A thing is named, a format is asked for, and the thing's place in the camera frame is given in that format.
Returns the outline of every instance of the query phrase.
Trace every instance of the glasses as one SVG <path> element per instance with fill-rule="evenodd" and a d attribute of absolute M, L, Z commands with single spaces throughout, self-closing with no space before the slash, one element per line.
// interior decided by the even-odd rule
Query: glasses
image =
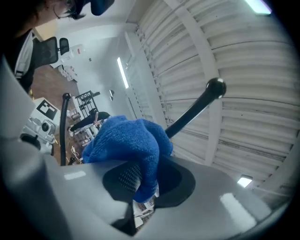
<path fill-rule="evenodd" d="M 53 10 L 58 19 L 70 17 L 76 12 L 75 0 L 61 0 L 54 5 Z"/>

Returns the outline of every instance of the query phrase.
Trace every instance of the brown floor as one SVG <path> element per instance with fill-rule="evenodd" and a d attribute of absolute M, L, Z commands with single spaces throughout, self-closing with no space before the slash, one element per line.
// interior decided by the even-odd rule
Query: brown floor
<path fill-rule="evenodd" d="M 70 93 L 72 96 L 79 95 L 77 84 L 75 81 L 68 82 L 65 77 L 63 77 L 56 69 L 53 69 L 51 66 L 42 66 L 35 70 L 33 76 L 33 84 L 31 86 L 33 97 L 34 98 L 46 98 L 51 104 L 61 110 L 62 106 L 62 95 L 65 92 Z M 74 108 L 73 101 L 70 100 L 68 109 L 72 110 Z M 66 120 L 66 157 L 68 159 L 73 156 L 71 153 L 71 147 L 74 146 L 76 152 L 79 153 L 79 158 L 81 157 L 82 147 L 79 144 L 78 137 L 70 137 L 67 127 L 74 122 L 67 118 Z M 59 134 L 55 135 L 57 142 L 59 143 L 60 138 Z M 57 159 L 60 164 L 60 146 L 54 144 L 54 157 Z"/>

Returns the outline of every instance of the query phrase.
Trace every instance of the black rod with ball tip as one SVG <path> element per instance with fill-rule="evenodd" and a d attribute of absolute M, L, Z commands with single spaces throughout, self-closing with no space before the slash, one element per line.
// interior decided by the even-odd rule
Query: black rod with ball tip
<path fill-rule="evenodd" d="M 62 95 L 62 107 L 60 113 L 60 165 L 66 165 L 66 142 L 65 142 L 65 129 L 66 129 L 66 118 L 67 118 L 67 109 L 68 103 L 71 99 L 69 93 L 64 93 Z"/>
<path fill-rule="evenodd" d="M 190 121 L 197 117 L 209 104 L 218 98 L 222 98 L 226 93 L 226 84 L 222 78 L 212 78 L 206 84 L 204 93 L 182 114 L 165 133 L 169 138 L 175 136 Z"/>

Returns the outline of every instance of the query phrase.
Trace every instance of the blue cap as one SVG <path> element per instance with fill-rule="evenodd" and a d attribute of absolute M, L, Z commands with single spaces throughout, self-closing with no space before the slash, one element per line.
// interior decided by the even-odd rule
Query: blue cap
<path fill-rule="evenodd" d="M 90 10 L 93 15 L 102 15 L 113 3 L 114 0 L 75 0 L 76 12 L 74 15 L 79 15 L 83 7 L 90 2 Z"/>

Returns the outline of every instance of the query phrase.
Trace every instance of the blue knitted fabric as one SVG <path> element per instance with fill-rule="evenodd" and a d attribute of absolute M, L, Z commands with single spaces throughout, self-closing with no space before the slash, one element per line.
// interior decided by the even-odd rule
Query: blue knitted fabric
<path fill-rule="evenodd" d="M 156 191 L 159 155 L 171 155 L 173 145 L 165 131 L 156 123 L 137 119 L 127 120 L 125 116 L 107 119 L 100 131 L 84 149 L 85 163 L 107 160 L 138 161 L 142 182 L 134 200 L 147 202 Z"/>

